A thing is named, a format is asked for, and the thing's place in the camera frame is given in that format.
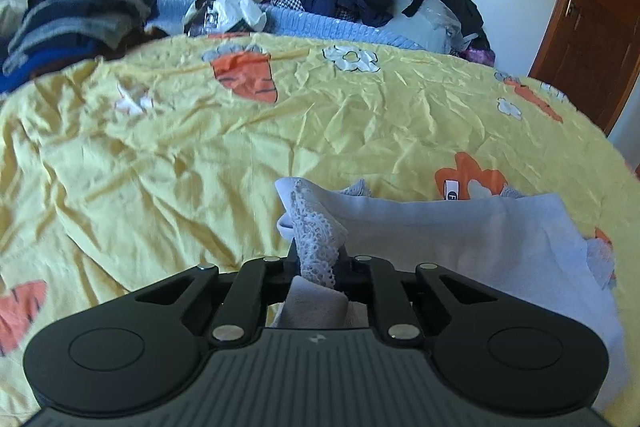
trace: gray ribbed panel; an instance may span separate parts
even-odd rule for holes
[[[311,341],[318,334],[326,339]],[[265,330],[252,346],[215,354],[183,395],[157,409],[103,420],[45,410],[29,423],[29,427],[605,425],[590,410],[549,419],[508,418],[482,410],[441,384],[419,351],[385,346],[370,330]]]

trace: circular cap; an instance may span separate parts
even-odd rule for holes
[[[544,369],[562,357],[562,343],[536,328],[510,328],[489,339],[489,352],[498,362],[515,369]]]
[[[117,371],[142,356],[145,342],[129,330],[102,328],[77,337],[69,346],[69,356],[85,369]]]
[[[396,324],[389,328],[389,336],[398,341],[412,341],[418,335],[420,330],[412,324]]]
[[[213,338],[220,342],[230,342],[241,339],[244,335],[244,330],[240,326],[233,324],[225,324],[218,326],[213,330]]]

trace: white logo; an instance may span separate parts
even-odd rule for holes
[[[326,336],[321,335],[320,333],[318,333],[314,337],[309,337],[309,340],[311,342],[313,342],[314,344],[320,344],[321,342],[324,342],[326,340]]]

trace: wooden door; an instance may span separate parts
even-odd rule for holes
[[[640,72],[640,0],[558,0],[530,76],[608,133]]]

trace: bed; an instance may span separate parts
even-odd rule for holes
[[[278,178],[364,178],[375,196],[419,201],[442,198],[443,175],[465,182],[461,198],[470,180],[557,192],[584,237],[612,244],[631,376],[606,418],[637,427],[640,184],[620,154],[536,80],[380,33],[331,37],[175,36],[2,103],[2,427],[38,408],[21,360],[47,324],[203,261],[285,255]]]

